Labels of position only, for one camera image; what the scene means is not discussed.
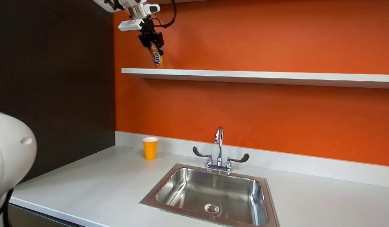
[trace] sink rim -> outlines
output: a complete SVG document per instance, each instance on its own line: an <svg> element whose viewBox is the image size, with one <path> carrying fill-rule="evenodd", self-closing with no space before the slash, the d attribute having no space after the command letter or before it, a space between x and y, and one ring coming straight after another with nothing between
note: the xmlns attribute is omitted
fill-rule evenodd
<svg viewBox="0 0 389 227"><path fill-rule="evenodd" d="M246 178L250 180L254 180L258 182L261 185L261 190L264 196L264 203L265 203L265 209L268 216L268 222L265 225L262 225L263 227L279 227L279 222L277 219L277 214L275 212L274 204L271 199L271 193L268 187L267 179L261 178L261 177L253 177L243 174L237 174L233 172L227 172L227 171L219 171L219 170L213 170L208 168L200 168L196 166L188 166L183 164L175 164L165 175L164 177L150 190L150 192L140 201L139 204L150 206L154 208L158 208L160 210L164 210L167 212L171 212L174 214L183 215L190 218L195 218L203 221L208 221L216 224L222 224L227 226L234 226L234 227L254 227L256 225L249 224L249 223L243 223L239 221L232 221L227 220L222 217L216 217L212 214L205 214L200 213L194 210L188 210L180 207L174 207L170 205L163 204L156 200L156 195L161 190L162 187L172 178L172 176L178 171L179 169L186 168L186 169L193 169L197 171L205 171L205 172L212 172L214 174L222 174L226 176L232 176L232 177L239 177L239 178Z"/></svg>

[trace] orange wall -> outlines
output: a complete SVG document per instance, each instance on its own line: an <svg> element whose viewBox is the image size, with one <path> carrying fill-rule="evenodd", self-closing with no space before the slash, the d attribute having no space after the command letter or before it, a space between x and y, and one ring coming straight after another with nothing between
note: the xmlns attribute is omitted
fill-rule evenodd
<svg viewBox="0 0 389 227"><path fill-rule="evenodd" d="M173 13L157 14L168 22ZM116 129L389 165L389 90L143 80L138 32L114 14ZM178 4L159 29L172 69L389 74L389 1L216 0Z"/></svg>

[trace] cup rim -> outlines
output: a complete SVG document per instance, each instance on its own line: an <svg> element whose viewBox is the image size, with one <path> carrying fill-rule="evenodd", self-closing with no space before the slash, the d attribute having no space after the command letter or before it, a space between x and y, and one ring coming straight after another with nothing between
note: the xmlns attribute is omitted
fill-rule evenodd
<svg viewBox="0 0 389 227"><path fill-rule="evenodd" d="M143 142L147 142L147 143L153 143L153 142L157 142L157 141L158 141L158 138L156 138L156 137L143 138Z"/></svg>

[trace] sink basin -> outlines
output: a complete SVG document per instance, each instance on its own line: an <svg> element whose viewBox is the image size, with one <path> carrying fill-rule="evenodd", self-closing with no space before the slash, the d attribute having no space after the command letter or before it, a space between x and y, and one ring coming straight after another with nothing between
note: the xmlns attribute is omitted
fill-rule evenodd
<svg viewBox="0 0 389 227"><path fill-rule="evenodd" d="M279 227L264 178L176 164L140 204L235 227Z"/></svg>

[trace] cup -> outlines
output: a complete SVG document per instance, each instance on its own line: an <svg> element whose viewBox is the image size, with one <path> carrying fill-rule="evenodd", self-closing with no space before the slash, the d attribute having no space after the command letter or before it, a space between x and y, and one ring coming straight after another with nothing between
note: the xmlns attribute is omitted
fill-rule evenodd
<svg viewBox="0 0 389 227"><path fill-rule="evenodd" d="M146 137L143 138L144 152L146 160L154 160L156 156L156 147L158 145L158 138Z"/></svg>

